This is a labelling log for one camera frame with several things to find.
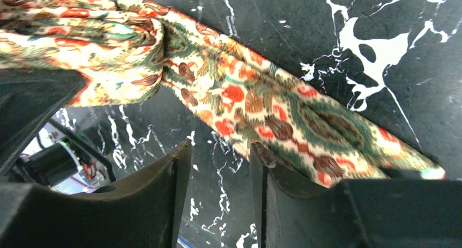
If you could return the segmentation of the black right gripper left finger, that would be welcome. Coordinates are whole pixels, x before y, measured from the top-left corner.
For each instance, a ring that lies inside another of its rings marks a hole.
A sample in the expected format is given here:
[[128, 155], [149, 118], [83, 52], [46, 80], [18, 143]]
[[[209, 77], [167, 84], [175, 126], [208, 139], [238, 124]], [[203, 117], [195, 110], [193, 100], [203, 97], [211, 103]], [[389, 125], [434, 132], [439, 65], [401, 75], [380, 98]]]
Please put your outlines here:
[[175, 247], [191, 167], [185, 141], [92, 193], [1, 184], [1, 247]]

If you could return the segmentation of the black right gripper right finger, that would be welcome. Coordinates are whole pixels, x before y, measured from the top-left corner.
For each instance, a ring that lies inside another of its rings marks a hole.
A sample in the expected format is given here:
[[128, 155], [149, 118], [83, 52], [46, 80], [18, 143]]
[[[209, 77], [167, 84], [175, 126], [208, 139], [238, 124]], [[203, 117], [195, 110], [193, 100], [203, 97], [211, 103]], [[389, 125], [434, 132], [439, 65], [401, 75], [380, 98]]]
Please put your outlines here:
[[322, 187], [260, 143], [250, 150], [259, 247], [461, 247], [461, 181], [342, 180]]

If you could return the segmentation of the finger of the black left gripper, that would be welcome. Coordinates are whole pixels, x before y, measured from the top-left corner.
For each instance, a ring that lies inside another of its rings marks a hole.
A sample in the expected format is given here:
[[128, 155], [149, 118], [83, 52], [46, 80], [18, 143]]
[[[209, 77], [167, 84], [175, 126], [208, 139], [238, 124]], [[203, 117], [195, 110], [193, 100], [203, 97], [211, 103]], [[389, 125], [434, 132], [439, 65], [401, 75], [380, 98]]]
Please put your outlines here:
[[1, 167], [89, 82], [74, 70], [1, 70]]

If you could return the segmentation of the cream flamingo paisley tie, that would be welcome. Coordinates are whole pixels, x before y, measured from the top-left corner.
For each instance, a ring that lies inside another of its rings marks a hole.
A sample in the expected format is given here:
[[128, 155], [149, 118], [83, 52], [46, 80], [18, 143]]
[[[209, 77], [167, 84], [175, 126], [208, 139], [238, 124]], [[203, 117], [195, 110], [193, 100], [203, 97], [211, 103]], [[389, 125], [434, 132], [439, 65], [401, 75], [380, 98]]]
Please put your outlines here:
[[260, 142], [324, 187], [446, 175], [273, 62], [152, 0], [1, 0], [1, 67], [80, 72], [87, 83], [72, 107], [134, 104], [165, 86], [242, 156]]

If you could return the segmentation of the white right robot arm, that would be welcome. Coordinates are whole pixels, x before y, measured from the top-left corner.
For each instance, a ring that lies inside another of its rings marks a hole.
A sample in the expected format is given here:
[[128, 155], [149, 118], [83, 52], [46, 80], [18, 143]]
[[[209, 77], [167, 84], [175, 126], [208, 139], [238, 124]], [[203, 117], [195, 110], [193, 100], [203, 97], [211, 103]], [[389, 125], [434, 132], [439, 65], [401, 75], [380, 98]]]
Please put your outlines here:
[[[184, 142], [92, 193], [50, 190], [91, 158], [68, 139], [22, 156], [31, 136], [1, 139], [1, 247], [176, 247], [191, 166]], [[258, 247], [461, 247], [461, 182], [391, 170], [389, 180], [309, 181], [260, 143], [250, 168]]]

